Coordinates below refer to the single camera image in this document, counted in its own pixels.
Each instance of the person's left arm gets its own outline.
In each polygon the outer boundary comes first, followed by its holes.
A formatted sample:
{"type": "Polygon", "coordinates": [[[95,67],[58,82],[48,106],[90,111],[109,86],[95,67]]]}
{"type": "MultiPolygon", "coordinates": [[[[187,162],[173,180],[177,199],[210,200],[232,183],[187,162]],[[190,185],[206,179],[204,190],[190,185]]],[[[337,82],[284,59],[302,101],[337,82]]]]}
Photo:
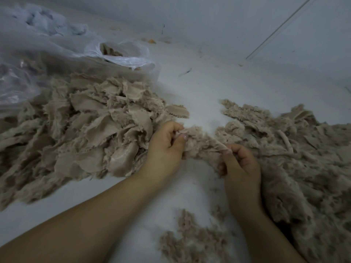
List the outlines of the person's left arm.
{"type": "Polygon", "coordinates": [[[139,172],[0,247],[2,262],[102,262],[134,216],[177,172],[187,136],[169,121],[151,138],[139,172]]]}

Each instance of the hand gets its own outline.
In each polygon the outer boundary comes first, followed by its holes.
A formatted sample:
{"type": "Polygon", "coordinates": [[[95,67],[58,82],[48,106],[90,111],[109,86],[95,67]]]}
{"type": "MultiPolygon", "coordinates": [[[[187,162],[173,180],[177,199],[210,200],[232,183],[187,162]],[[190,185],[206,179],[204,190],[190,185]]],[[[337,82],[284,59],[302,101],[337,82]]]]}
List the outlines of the hand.
{"type": "Polygon", "coordinates": [[[265,213],[261,200],[261,167],[253,154],[245,147],[228,144],[239,157],[230,151],[223,152],[224,163],[219,165],[224,176],[225,190],[231,211],[237,220],[252,219],[265,213]]]}
{"type": "Polygon", "coordinates": [[[181,124],[168,121],[153,134],[140,170],[144,175],[164,183],[178,171],[188,136],[181,134],[175,140],[174,136],[182,129],[181,124]]]}

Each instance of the person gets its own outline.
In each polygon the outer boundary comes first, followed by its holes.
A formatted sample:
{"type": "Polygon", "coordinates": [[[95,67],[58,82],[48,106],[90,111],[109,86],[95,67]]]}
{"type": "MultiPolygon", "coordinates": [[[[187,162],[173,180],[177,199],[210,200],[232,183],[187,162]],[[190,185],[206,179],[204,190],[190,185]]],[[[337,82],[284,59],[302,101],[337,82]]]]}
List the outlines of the person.
{"type": "MultiPolygon", "coordinates": [[[[177,172],[187,135],[183,126],[166,122],[151,138],[146,161],[134,175],[101,194],[34,227],[0,248],[1,262],[103,262],[131,220],[177,172]]],[[[242,227],[252,262],[305,262],[265,214],[261,170],[248,149],[227,145],[219,166],[229,207],[242,227]]]]}

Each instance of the white table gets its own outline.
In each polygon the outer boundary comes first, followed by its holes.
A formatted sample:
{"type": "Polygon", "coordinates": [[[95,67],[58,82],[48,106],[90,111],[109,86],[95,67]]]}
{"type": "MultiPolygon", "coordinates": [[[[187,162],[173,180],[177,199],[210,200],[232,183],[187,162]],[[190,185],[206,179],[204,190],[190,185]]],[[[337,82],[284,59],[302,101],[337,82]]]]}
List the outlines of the white table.
{"type": "MultiPolygon", "coordinates": [[[[152,56],[161,63],[159,82],[154,91],[169,103],[182,104],[190,112],[190,119],[182,119],[185,126],[199,125],[210,134],[230,119],[220,113],[220,99],[228,98],[239,105],[252,104],[283,113],[292,106],[305,103],[317,119],[330,124],[351,121],[351,95],[344,89],[324,81],[311,81],[303,75],[279,74],[270,66],[258,66],[234,58],[221,59],[199,47],[173,39],[172,44],[158,42],[160,33],[138,30],[128,24],[69,9],[46,0],[27,0],[45,5],[71,22],[86,23],[105,38],[114,39],[120,33],[140,39],[154,39],[148,44],[152,56]],[[192,68],[191,72],[179,77],[192,68]]],[[[11,4],[1,0],[0,4],[11,4]]],[[[121,178],[85,179],[70,182],[49,197],[31,205],[15,202],[0,212],[0,245],[10,241],[39,223],[85,201],[119,182],[121,178]]],[[[176,230],[177,216],[182,208],[196,214],[200,225],[210,225],[209,211],[219,204],[227,209],[223,181],[204,162],[187,160],[174,181],[154,199],[126,232],[122,242],[112,252],[111,262],[162,262],[156,249],[159,235],[176,230]],[[210,189],[219,188],[214,194],[210,189]]],[[[225,226],[233,230],[235,249],[242,263],[249,262],[243,235],[236,221],[229,217],[225,226]]]]}

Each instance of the forearm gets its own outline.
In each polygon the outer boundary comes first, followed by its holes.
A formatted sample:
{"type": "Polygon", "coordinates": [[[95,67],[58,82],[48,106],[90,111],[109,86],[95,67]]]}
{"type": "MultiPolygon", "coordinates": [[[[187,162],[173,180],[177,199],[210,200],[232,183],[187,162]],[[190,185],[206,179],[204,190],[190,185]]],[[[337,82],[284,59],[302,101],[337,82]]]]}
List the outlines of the forearm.
{"type": "Polygon", "coordinates": [[[137,173],[0,248],[2,262],[97,262],[161,189],[137,173]]]}
{"type": "Polygon", "coordinates": [[[238,219],[253,263],[306,263],[268,216],[238,219]]]}

